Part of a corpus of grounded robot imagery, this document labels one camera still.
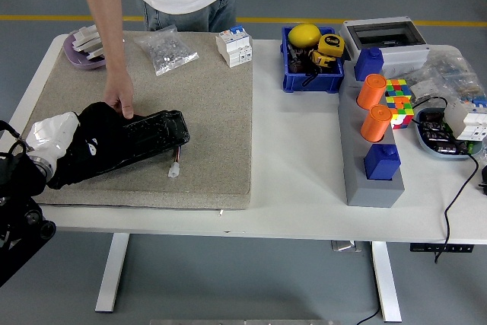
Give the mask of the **person's right hand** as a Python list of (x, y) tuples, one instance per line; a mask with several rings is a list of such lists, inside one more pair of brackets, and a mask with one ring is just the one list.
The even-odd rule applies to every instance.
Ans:
[(134, 116), (133, 83), (126, 70), (107, 71), (107, 83), (103, 100), (125, 119)]

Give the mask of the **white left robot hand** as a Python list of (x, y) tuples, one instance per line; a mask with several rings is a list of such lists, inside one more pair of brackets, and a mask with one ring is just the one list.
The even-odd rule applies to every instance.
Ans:
[(74, 112), (34, 123), (26, 138), (27, 144), (32, 148), (30, 155), (57, 161), (65, 155), (72, 143), (78, 124), (78, 116)]

